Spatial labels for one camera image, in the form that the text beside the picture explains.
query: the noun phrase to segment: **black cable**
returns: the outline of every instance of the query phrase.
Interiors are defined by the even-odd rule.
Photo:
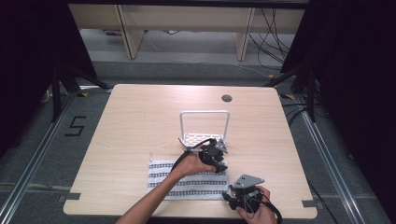
[[[293,112],[296,111],[296,110],[301,110],[301,108],[299,107],[299,108],[296,108],[296,109],[291,110],[289,113],[287,113],[287,114],[285,115],[285,117],[287,118],[291,113],[293,113]]]
[[[285,52],[286,52],[286,51],[283,50],[283,49],[281,48],[280,44],[283,45],[286,49],[289,49],[289,48],[288,48],[285,44],[283,44],[283,42],[282,42],[282,41],[279,39],[279,37],[277,36],[277,29],[276,29],[276,9],[273,8],[273,20],[271,21],[271,25],[270,25],[269,21],[267,20],[267,18],[266,18],[266,16],[265,16],[265,13],[264,13],[264,10],[263,10],[263,9],[262,9],[262,15],[264,16],[265,22],[267,23],[267,26],[268,26],[268,33],[267,33],[267,35],[265,36],[264,41],[265,41],[266,37],[269,35],[269,33],[271,33],[272,36],[273,36],[273,38],[274,38],[274,40],[276,41],[276,43],[277,43],[277,45],[278,45],[278,48],[273,47],[273,46],[269,45],[268,43],[267,43],[267,45],[273,47],[274,49],[278,49],[278,50],[280,51],[280,54],[282,55],[282,57],[285,59],[285,58],[286,58],[286,55],[285,55]]]
[[[299,115],[300,115],[301,113],[303,113],[305,110],[307,110],[308,107],[299,108],[299,109],[300,109],[300,111],[298,111],[297,113],[295,113],[295,114],[293,115],[293,117],[291,117],[291,119],[289,120],[289,122],[288,122],[289,126],[291,126],[291,124],[293,123],[294,119],[297,118],[297,116],[299,116]]]
[[[253,213],[252,217],[248,216],[248,208],[249,208],[249,211],[253,211],[253,208],[251,208],[250,204],[248,203],[248,200],[245,198],[244,198],[244,207],[245,207],[245,213],[246,213],[248,219],[253,219],[254,215],[255,215],[254,213]]]
[[[277,217],[276,223],[277,224],[282,224],[283,218],[282,218],[282,215],[280,214],[279,210],[270,202],[270,200],[267,198],[267,196],[265,196],[264,194],[262,194],[262,196],[264,196],[264,198],[268,202],[263,202],[262,200],[258,200],[258,199],[255,199],[255,198],[249,198],[249,199],[252,200],[252,201],[255,201],[257,203],[262,203],[265,206],[267,206],[271,211],[273,211],[276,214],[276,217]]]
[[[284,61],[278,57],[276,57],[275,54],[271,53],[270,51],[268,51],[267,49],[264,49],[262,47],[262,43],[259,45],[259,43],[256,42],[256,40],[253,38],[253,36],[251,36],[251,34],[249,34],[250,39],[253,41],[253,43],[256,45],[257,48],[259,48],[260,51],[264,52],[265,54],[267,54],[268,56],[270,56],[271,58],[277,60],[279,63],[283,63]]]
[[[259,36],[260,36],[260,38],[261,38],[263,41],[265,41],[266,37],[262,37],[262,34],[260,34],[260,33],[259,33]],[[277,47],[274,47],[274,46],[270,45],[270,44],[269,44],[268,42],[266,42],[266,41],[265,41],[265,44],[266,44],[268,47],[272,48],[272,49],[279,49],[279,48],[277,48]]]
[[[307,105],[307,103],[301,103],[301,104],[289,104],[289,105],[282,105],[282,106],[292,106],[292,105]],[[314,104],[314,106],[324,106],[324,105],[322,105],[322,104]],[[331,116],[330,115],[322,115],[322,114],[319,114],[317,111],[315,111],[314,112],[316,115],[318,115],[319,117],[321,117],[321,118],[324,118],[324,119],[330,119],[331,118]]]
[[[259,64],[260,64],[262,67],[264,67],[264,68],[273,69],[273,70],[277,70],[277,71],[280,70],[280,68],[273,68],[273,67],[265,66],[264,64],[262,64],[262,62],[260,61],[260,48],[259,48],[259,50],[257,51],[257,61],[258,61]]]
[[[202,145],[203,143],[206,143],[206,142],[213,143],[213,142],[215,142],[216,140],[213,139],[213,138],[208,138],[208,139],[206,139],[206,140],[204,140],[204,141],[202,141],[202,142],[196,144],[196,145],[193,146],[193,147],[187,147],[187,146],[185,146],[184,143],[180,140],[180,138],[178,138],[178,141],[181,143],[181,145],[183,145],[183,147],[186,148],[186,150],[185,150],[185,151],[183,152],[183,154],[181,154],[181,156],[175,161],[174,165],[172,166],[171,172],[178,166],[179,163],[181,163],[181,161],[183,161],[188,155],[190,155],[190,153],[192,153],[192,151],[191,151],[192,149],[196,149],[198,146]]]
[[[330,216],[332,217],[332,220],[334,221],[334,223],[338,224],[337,218],[335,218],[334,214],[332,213],[332,211],[330,210],[330,208],[327,206],[327,204],[324,202],[324,200],[322,199],[322,197],[320,196],[320,194],[318,193],[318,191],[314,188],[314,186],[311,184],[311,182],[309,182],[309,180],[306,180],[308,182],[309,188],[311,188],[315,194],[318,196],[318,198],[320,199],[320,201],[322,202],[324,208],[327,210],[327,212],[330,214]]]

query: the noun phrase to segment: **round hole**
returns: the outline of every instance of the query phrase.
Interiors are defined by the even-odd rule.
[[[232,99],[233,99],[233,97],[231,95],[226,94],[226,95],[221,96],[221,100],[226,103],[230,103]]]

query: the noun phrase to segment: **metal frame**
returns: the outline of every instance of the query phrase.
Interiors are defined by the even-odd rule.
[[[184,127],[183,127],[183,115],[185,114],[226,114],[227,119],[225,121],[225,127],[224,127],[224,134],[214,134],[214,133],[184,133]],[[228,128],[228,123],[230,120],[230,112],[228,110],[183,110],[180,112],[180,130],[181,130],[181,137],[183,144],[186,146],[189,146],[191,144],[186,141],[190,137],[190,134],[195,136],[198,140],[197,142],[203,141],[209,137],[216,137],[216,138],[221,138],[223,142],[226,142],[226,135],[227,135],[227,128]]]
[[[0,208],[0,221],[1,224],[7,224],[12,219],[14,213],[16,212],[25,191],[29,187],[29,183],[35,176],[35,172],[38,170],[41,162],[44,160],[44,157],[49,150],[50,144],[52,143],[55,134],[58,132],[58,129],[64,120],[64,115],[67,112],[67,109],[72,104],[76,95],[74,93],[69,93],[64,100],[64,108],[58,118],[51,123],[49,129],[44,135],[43,139],[40,142],[40,145],[37,147],[35,154],[32,159],[30,159],[26,168],[24,169],[20,179],[15,184],[13,190],[8,195],[6,201]]]
[[[67,0],[67,4],[181,6],[181,7],[267,7],[305,9],[309,6],[326,7],[331,3],[309,0]]]
[[[296,100],[299,104],[304,103],[304,99],[300,94],[296,95]],[[304,122],[308,131],[311,133],[311,136],[317,146],[318,153],[323,160],[324,166],[326,167],[330,179],[334,184],[335,189],[340,196],[341,202],[343,203],[346,212],[349,216],[349,219],[352,223],[367,223],[361,213],[361,210],[358,207],[355,199],[350,192],[346,181],[338,170],[337,164],[332,158],[332,153],[327,148],[326,143],[324,142],[320,131],[318,130],[318,126],[315,122],[312,122],[309,118],[309,115],[306,112],[303,112]]]

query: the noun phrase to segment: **striped cloth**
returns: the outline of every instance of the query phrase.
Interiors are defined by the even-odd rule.
[[[172,169],[175,161],[152,161],[148,165],[148,192],[159,185]],[[227,170],[218,174],[202,172],[181,179],[165,197],[165,200],[223,200],[221,193],[227,191]]]

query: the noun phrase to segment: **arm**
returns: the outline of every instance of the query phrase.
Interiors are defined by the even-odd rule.
[[[265,189],[262,186],[257,186],[257,188],[259,188],[262,193],[270,199],[270,191],[268,189]],[[259,210],[254,215],[248,214],[245,209],[241,207],[236,207],[235,210],[248,224],[276,224],[274,212],[264,204],[260,204]]]
[[[195,175],[203,171],[215,172],[216,168],[203,164],[198,157],[198,153],[190,153],[190,155],[184,158],[160,185],[134,204],[122,217],[120,217],[116,224],[146,223],[165,196],[181,178],[186,175]]]

